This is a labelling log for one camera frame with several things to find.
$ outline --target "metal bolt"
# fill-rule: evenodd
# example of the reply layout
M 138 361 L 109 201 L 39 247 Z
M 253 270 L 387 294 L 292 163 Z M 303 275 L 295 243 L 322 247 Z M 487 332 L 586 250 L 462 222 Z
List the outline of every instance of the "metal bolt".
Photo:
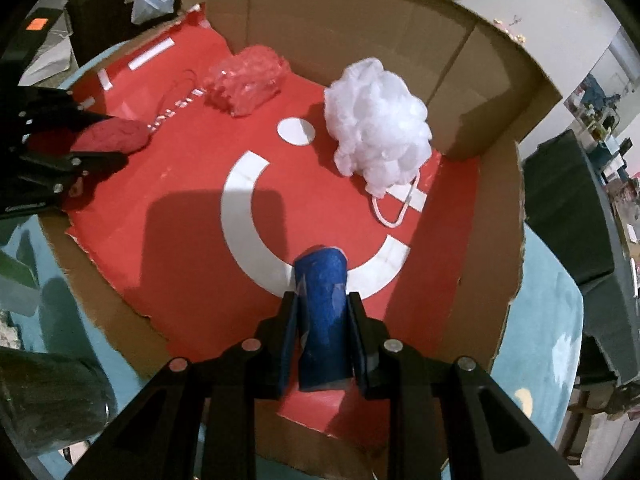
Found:
M 461 357 L 458 359 L 458 366 L 465 372 L 472 372 L 476 369 L 476 362 L 471 357 Z
M 261 346 L 262 343 L 260 343 L 260 340 L 253 337 L 242 341 L 242 350 L 245 352 L 255 352 L 259 350 Z
M 402 350 L 402 341 L 398 341 L 398 339 L 387 339 L 384 343 L 384 347 L 388 352 L 397 354 Z
M 178 373 L 183 372 L 189 366 L 189 362 L 184 357 L 177 357 L 169 363 L 169 370 Z

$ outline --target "red loofah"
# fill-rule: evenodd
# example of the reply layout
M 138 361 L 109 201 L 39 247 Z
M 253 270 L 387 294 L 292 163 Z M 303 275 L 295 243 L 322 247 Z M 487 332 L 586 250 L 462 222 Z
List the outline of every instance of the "red loofah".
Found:
M 280 93 L 289 63 L 268 46 L 248 46 L 210 70 L 207 102 L 234 117 L 247 116 Z
M 144 148 L 150 135 L 145 123 L 113 117 L 85 128 L 71 146 L 71 151 L 129 154 Z

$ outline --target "white smile shape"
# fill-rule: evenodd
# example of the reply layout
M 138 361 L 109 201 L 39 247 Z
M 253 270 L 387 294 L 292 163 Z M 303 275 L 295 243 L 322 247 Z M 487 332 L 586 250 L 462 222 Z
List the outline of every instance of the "white smile shape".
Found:
M 264 290 L 282 297 L 294 288 L 293 267 L 264 244 L 251 213 L 258 177 L 268 165 L 268 161 L 253 152 L 238 159 L 222 190 L 220 220 L 226 245 L 242 271 Z M 387 235 L 376 254 L 348 272 L 347 292 L 359 292 L 365 299 L 385 288 L 402 269 L 409 250 Z

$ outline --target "white dot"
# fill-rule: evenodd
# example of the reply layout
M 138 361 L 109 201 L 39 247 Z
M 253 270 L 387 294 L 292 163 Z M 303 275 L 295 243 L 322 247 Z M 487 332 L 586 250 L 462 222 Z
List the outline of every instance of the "white dot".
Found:
M 306 146 L 316 138 L 316 129 L 309 121 L 289 117 L 278 123 L 278 135 L 294 146 Z

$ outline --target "orange sticker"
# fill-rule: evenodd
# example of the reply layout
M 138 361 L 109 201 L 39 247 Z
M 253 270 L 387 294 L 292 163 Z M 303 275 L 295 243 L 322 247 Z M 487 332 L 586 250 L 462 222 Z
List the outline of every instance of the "orange sticker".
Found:
M 42 30 L 48 21 L 48 18 L 34 18 L 31 23 L 27 25 L 27 30 Z

